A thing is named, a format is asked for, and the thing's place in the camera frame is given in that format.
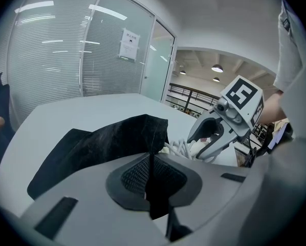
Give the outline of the glass door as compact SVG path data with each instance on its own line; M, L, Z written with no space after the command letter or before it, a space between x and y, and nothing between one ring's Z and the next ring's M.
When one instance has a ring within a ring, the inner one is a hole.
M174 36L158 21L154 24L141 86L141 94L160 102L167 80Z

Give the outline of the white hair dryer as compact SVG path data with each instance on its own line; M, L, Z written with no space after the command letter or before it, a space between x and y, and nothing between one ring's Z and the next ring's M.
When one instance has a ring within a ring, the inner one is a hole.
M178 142L171 141L171 143L165 143L159 153L176 155L178 157L190 160L199 160L205 163L212 163L216 160L217 155L204 159L198 159L196 156L201 149L206 147L218 136L219 134L212 134L209 138L200 138L198 141L193 140L191 143L187 143L184 139L180 139Z

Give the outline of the glass partition with blinds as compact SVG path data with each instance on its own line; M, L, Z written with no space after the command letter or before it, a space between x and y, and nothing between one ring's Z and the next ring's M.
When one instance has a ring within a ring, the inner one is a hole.
M154 17L131 0L21 0L8 51L18 121L39 105L138 93ZM123 28L141 36L136 60L119 57Z

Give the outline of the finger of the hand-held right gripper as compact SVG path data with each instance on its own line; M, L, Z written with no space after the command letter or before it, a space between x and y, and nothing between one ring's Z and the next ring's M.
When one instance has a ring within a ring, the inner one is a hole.
M237 134L228 126L217 126L217 129L209 136L210 143L198 152L199 160L206 160L218 156L231 142L236 140Z
M224 128L221 124L223 119L213 110L204 111L192 126L187 142L199 141L202 138L216 139L217 136L223 135Z

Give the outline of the person's white t-shirt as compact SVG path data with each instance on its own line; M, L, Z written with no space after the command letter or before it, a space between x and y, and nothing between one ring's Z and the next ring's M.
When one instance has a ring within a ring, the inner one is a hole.
M301 20L286 0L281 0L282 9L287 11L291 28L287 32L278 16L279 62L274 86L285 92L306 62L306 39Z

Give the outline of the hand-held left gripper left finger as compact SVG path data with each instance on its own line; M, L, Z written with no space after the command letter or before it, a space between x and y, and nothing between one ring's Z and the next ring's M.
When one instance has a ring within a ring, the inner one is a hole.
M165 246L169 241L148 212L129 211L108 195L105 182L114 169L142 153L77 171L39 196L22 214L32 228L62 198L77 200L54 242L63 246Z

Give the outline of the black drawstring pouch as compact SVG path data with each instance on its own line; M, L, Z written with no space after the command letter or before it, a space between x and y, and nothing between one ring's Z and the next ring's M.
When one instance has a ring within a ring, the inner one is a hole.
M27 192L35 201L82 169L142 153L108 175L110 198L129 211L148 212L151 219L169 213L171 192L159 176L157 154L167 141L168 121L147 114L131 117L93 132L71 129L43 161Z

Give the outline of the black office chair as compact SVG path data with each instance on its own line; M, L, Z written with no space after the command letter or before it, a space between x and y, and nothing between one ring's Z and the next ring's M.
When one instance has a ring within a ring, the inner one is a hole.
M0 73L0 117L5 121L2 133L10 141L15 134L10 121L10 87L8 84L2 84L1 76L2 73Z

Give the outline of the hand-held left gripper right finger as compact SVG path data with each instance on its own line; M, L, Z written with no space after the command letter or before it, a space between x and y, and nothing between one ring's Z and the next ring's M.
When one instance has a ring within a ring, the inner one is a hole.
M195 171L202 180L202 188L195 200L189 206L175 208L180 224L192 231L204 226L230 201L242 185L242 182L226 179L222 175L228 173L245 178L249 173L248 168L215 165L162 153L157 156Z

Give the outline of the white paper notice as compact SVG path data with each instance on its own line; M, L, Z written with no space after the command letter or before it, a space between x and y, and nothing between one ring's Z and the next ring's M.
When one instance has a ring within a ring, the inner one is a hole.
M123 28L122 30L123 32L120 40L118 56L136 60L141 36L127 30L126 28Z

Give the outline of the black metal railing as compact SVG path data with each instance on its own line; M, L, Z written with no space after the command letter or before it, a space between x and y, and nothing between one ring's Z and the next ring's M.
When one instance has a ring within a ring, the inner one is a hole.
M191 110L196 114L211 109L218 100L218 96L174 83L169 84L165 99L170 106L178 107L183 112Z

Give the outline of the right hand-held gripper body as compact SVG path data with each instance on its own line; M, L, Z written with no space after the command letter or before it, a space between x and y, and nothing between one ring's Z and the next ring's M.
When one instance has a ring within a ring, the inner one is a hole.
M220 114L237 134L236 141L243 142L250 136L264 108L263 91L239 75L221 91L221 97L225 98L243 119L242 123L237 125Z

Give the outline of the person's right forearm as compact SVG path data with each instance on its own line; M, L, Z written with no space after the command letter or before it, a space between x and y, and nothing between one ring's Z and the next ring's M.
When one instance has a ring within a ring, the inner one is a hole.
M261 112L258 124L269 124L286 118L280 106L280 99L283 95L281 90L272 94L266 101Z

